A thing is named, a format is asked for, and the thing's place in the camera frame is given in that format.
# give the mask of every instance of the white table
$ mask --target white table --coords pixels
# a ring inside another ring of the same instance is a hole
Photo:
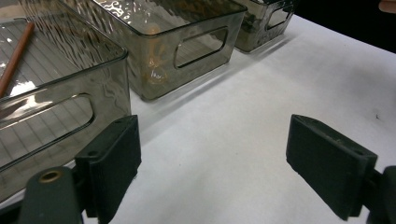
[[[277,46],[131,101],[143,162],[112,223],[345,223],[286,162],[291,114],[396,164],[396,55],[297,16]]]

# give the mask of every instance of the screw hole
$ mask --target screw hole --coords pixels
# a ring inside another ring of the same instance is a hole
[[[40,183],[50,183],[54,180],[57,180],[59,177],[61,177],[60,171],[48,171],[48,172],[44,173],[42,176],[40,176],[39,182]]]

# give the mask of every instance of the plastic storage container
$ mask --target plastic storage container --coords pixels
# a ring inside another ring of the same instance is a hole
[[[131,88],[161,97],[227,63],[246,7],[231,0],[64,0],[129,50]]]
[[[21,5],[35,31],[10,95],[0,99],[0,202],[37,172],[73,160],[110,122],[131,114],[126,49],[61,2]],[[26,20],[0,26],[6,65]]]
[[[297,6],[297,0],[235,0],[247,7],[235,46],[244,52],[283,35]]]

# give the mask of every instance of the dark background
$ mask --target dark background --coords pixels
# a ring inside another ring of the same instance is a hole
[[[335,32],[396,53],[396,14],[379,0],[300,0],[295,14]]]

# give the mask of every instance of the wooden pencil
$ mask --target wooden pencil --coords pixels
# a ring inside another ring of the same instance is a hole
[[[2,98],[8,89],[8,85],[14,76],[15,70],[17,69],[18,62],[21,59],[21,56],[26,48],[27,43],[29,42],[29,38],[35,29],[35,24],[33,22],[28,22],[23,34],[21,36],[20,41],[18,41],[17,47],[14,49],[14,52],[9,59],[6,69],[4,70],[3,75],[0,78],[0,98]]]

